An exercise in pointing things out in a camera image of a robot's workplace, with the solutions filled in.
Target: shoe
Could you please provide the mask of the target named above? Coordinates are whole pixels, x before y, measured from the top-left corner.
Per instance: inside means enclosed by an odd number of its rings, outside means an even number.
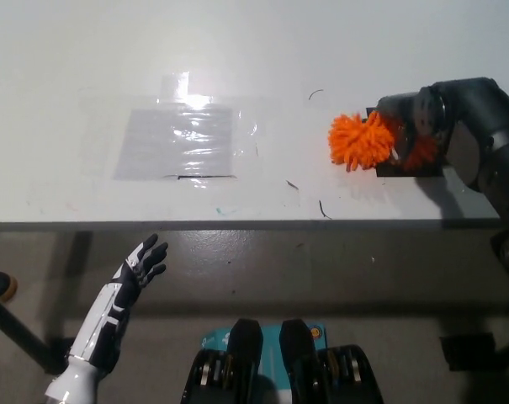
[[[4,272],[0,272],[0,300],[7,302],[17,291],[17,280]]]

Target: clear plastic sheet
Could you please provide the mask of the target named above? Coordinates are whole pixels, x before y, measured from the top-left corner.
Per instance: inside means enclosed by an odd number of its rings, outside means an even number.
[[[114,179],[236,176],[237,158],[256,150],[257,123],[245,107],[188,94],[187,73],[163,80],[161,94],[132,102]]]

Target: gray floor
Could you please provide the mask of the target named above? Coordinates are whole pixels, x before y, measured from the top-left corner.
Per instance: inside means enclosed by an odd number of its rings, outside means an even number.
[[[141,296],[101,403],[179,402],[199,340],[239,316],[324,322],[358,343],[385,403],[509,403],[509,373],[450,373],[439,337],[509,342],[509,279],[491,231],[170,231],[168,271]],[[41,336],[74,335],[146,233],[0,233],[9,304]],[[0,333],[0,404],[42,402],[50,378]]]

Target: orange yarn ball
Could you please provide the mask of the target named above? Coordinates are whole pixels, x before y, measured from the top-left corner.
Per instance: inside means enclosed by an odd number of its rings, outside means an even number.
[[[376,111],[365,123],[359,114],[351,118],[343,114],[334,119],[329,131],[331,160],[335,164],[347,164],[348,171],[358,166],[365,170],[384,162],[394,144],[395,137]]]

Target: white table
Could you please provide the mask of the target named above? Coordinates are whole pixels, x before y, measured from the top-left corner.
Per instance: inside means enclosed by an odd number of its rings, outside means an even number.
[[[236,178],[114,178],[129,107],[180,72],[189,94],[255,114],[255,136],[233,133],[250,147]],[[478,76],[509,93],[509,2],[3,0],[0,228],[495,219],[450,169],[421,186],[346,173],[326,140],[340,113]]]

